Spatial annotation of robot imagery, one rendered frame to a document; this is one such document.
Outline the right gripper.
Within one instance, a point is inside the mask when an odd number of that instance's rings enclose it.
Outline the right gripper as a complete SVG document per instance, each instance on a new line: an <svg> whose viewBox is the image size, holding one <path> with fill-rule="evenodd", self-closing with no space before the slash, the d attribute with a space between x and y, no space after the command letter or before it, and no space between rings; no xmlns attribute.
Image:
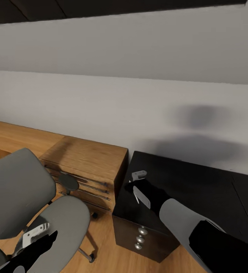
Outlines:
<svg viewBox="0 0 248 273"><path fill-rule="evenodd" d="M125 190L125 191L128 191L128 193L134 192L134 191L133 191L133 186L136 184L135 182L136 182L136 181L127 183L127 184L124 186L124 190Z"/></svg>

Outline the swivel chair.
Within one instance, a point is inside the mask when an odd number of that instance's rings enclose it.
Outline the swivel chair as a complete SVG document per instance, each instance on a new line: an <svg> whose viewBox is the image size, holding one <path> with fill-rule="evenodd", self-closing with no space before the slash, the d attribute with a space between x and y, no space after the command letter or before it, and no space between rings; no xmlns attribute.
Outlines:
<svg viewBox="0 0 248 273"><path fill-rule="evenodd" d="M90 263L95 255L88 255L81 248L91 222L88 205L80 198L70 195L79 189L79 183L67 174L58 178L67 194L54 202L57 194L56 181L35 154L27 149L19 149L0 159L0 239L23 235L45 222L50 228L35 236L36 240L58 231L50 250L41 254L26 273L60 273L79 251ZM47 204L28 227L27 224ZM22 237L13 254L6 255L0 249L0 266L16 257L22 246ZM32 238L32 239L34 239Z"/></svg>

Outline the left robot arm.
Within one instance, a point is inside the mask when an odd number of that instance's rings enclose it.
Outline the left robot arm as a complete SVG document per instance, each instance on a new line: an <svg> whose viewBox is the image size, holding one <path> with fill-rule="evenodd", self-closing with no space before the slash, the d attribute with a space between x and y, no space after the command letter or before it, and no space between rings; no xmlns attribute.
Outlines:
<svg viewBox="0 0 248 273"><path fill-rule="evenodd" d="M53 242L56 240L58 231L55 231L50 236L47 234L38 240L34 238L49 228L50 224L45 222L25 233L22 237L23 248L17 252L16 257L11 258L0 266L0 273L26 273L41 254L50 250Z"/></svg>

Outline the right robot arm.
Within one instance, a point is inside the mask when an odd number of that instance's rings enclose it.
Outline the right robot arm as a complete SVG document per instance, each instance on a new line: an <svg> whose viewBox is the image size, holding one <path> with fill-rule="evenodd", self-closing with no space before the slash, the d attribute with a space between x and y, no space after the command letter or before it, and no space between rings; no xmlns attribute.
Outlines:
<svg viewBox="0 0 248 273"><path fill-rule="evenodd" d="M135 193L207 273L248 273L248 243L227 234L218 224L185 207L146 180L145 170L132 173L124 190Z"/></svg>

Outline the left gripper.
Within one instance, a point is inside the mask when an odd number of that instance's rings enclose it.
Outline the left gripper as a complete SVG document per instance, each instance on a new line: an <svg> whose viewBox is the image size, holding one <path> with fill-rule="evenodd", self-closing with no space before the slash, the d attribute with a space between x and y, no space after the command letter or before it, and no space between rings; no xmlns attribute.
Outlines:
<svg viewBox="0 0 248 273"><path fill-rule="evenodd" d="M36 242L33 242L29 246L22 248L19 252L17 252L17 255L19 255L23 252L26 252L26 251L30 252L33 255L33 263L32 263L32 265L33 265L41 254L50 250L53 242L57 238L57 234L58 234L58 231L55 231L50 236L47 234L47 235L41 237Z"/></svg>

